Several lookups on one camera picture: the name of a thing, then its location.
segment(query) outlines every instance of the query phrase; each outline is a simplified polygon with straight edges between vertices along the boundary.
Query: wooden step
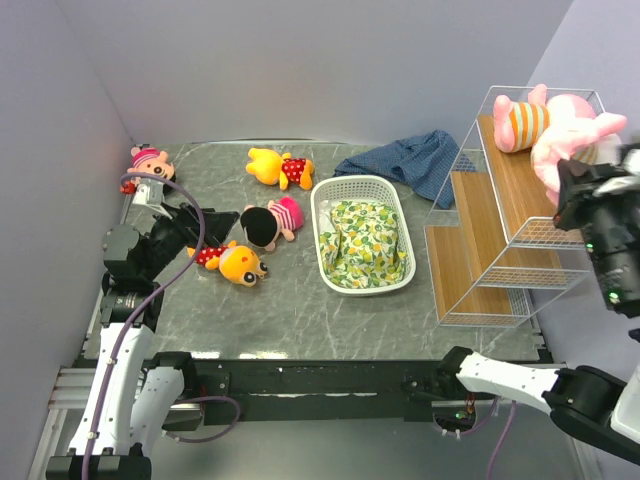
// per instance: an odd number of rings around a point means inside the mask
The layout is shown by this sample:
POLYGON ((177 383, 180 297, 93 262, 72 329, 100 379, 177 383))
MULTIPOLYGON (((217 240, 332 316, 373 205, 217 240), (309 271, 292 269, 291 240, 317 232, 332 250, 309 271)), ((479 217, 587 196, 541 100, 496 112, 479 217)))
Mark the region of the wooden step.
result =
MULTIPOLYGON (((465 253, 465 239, 460 227, 429 226, 426 236, 436 308, 438 318, 442 319, 473 284, 465 253)), ((491 287, 474 288, 455 312, 512 313, 507 290, 491 287)))
POLYGON ((531 149, 516 153, 498 150, 493 139, 493 117, 478 115, 487 162, 502 205, 506 232, 512 239, 530 217, 553 217, 555 207, 531 168, 531 149))
MULTIPOLYGON (((452 172, 451 181, 456 195, 472 280, 489 268, 507 246, 500 222, 491 177, 488 173, 452 172)), ((561 269, 553 250, 510 248, 496 263, 498 267, 561 269)))

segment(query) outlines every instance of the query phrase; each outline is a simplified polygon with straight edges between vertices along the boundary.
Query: pink bunny plush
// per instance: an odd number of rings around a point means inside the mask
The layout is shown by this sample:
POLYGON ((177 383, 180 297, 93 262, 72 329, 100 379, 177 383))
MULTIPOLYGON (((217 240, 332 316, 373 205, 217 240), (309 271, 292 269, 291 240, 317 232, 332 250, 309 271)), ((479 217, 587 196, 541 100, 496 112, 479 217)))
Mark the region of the pink bunny plush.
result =
POLYGON ((528 100, 512 102, 506 95, 496 98, 493 136, 499 150, 524 150, 535 145, 550 125, 596 116, 589 102, 577 95, 556 95, 547 102, 547 87, 542 83, 529 92, 528 100))
POLYGON ((533 171, 547 187, 547 198, 554 205, 558 205, 560 191, 558 161, 561 158, 574 158, 586 163, 611 160, 603 159, 605 153, 599 154, 598 144, 612 143, 611 136, 617 137, 614 134, 622 130, 626 123, 627 118, 623 115, 602 113, 593 119, 573 118, 553 123, 540 135, 531 149, 531 163, 533 171))

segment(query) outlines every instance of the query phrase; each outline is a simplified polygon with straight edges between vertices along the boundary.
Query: black metal frame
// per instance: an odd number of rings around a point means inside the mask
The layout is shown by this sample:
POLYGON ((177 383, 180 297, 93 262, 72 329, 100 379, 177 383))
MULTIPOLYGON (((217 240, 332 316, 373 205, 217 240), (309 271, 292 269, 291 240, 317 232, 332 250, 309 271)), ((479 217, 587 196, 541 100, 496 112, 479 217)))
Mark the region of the black metal frame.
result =
MULTIPOLYGON (((546 347, 536 361, 552 364, 546 347)), ((79 357, 74 367, 95 367, 79 357)), ((208 395, 228 395, 242 407, 241 421, 403 418, 432 421, 432 401, 464 400, 464 392, 443 392, 433 378, 439 360, 195 360, 208 395)), ((477 394, 479 400, 491 398, 477 394)), ((205 425, 228 424, 229 404, 206 408, 205 425)))

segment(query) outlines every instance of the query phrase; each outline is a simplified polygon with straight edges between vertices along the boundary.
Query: stuffed toy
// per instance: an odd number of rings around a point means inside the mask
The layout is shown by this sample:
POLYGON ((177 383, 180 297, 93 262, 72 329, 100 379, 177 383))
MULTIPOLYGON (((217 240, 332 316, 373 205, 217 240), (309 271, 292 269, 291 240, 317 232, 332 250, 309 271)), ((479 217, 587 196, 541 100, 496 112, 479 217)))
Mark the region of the stuffed toy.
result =
POLYGON ((547 102, 547 87, 539 84, 529 103, 499 95, 493 104, 493 137, 499 150, 511 153, 532 147, 550 125, 574 118, 595 118, 589 102, 577 95, 556 95, 547 102))
MULTIPOLYGON (((195 253, 193 248, 187 251, 190 257, 195 253)), ((196 257, 196 263, 207 270, 217 269, 230 282, 245 287, 253 287, 258 277, 264 278, 268 271, 253 250, 235 241, 217 248, 203 248, 196 257)))
POLYGON ((311 190, 313 186, 311 175, 315 169, 309 159, 291 158, 290 153, 280 156, 267 148, 252 148, 249 158, 247 172, 265 185, 279 183, 280 190, 286 190, 289 183, 300 185, 303 190, 311 190))
POLYGON ((271 200, 267 208, 248 205, 240 215, 240 226, 249 243, 268 252, 276 248, 276 239, 282 233, 287 241, 293 241, 293 232, 304 225, 304 213, 298 202, 283 197, 278 202, 271 200))
POLYGON ((602 113, 594 119, 574 118, 560 124, 552 124, 540 136, 531 149, 533 171, 547 187, 547 198, 558 205, 560 159, 580 160, 584 163, 614 163, 615 135, 627 123, 627 118, 614 113, 602 113))
MULTIPOLYGON (((158 175, 164 177, 172 182, 176 181, 176 169, 172 164, 167 163, 169 155, 167 152, 161 152, 155 148, 151 148, 149 145, 142 145, 140 147, 133 147, 131 149, 131 156, 133 167, 129 168, 129 173, 150 173, 152 175, 158 175)), ((120 190, 123 193, 133 194, 136 191, 136 185, 139 183, 139 179, 133 179, 128 181, 120 190)), ((163 188, 164 193, 169 193, 171 187, 165 185, 163 188)))

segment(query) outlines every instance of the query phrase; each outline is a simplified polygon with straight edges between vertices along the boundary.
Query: blue cloth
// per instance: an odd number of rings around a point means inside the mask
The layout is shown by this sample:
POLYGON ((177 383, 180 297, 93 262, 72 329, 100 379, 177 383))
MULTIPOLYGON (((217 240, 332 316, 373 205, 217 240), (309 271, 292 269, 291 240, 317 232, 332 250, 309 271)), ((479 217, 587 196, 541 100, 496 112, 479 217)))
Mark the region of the blue cloth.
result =
MULTIPOLYGON (((336 167, 334 177, 378 175, 407 184, 421 197, 433 201, 447 179, 458 150, 451 135, 435 130, 347 158, 336 167)), ((449 208, 452 203, 453 189, 447 181, 438 206, 449 208)))

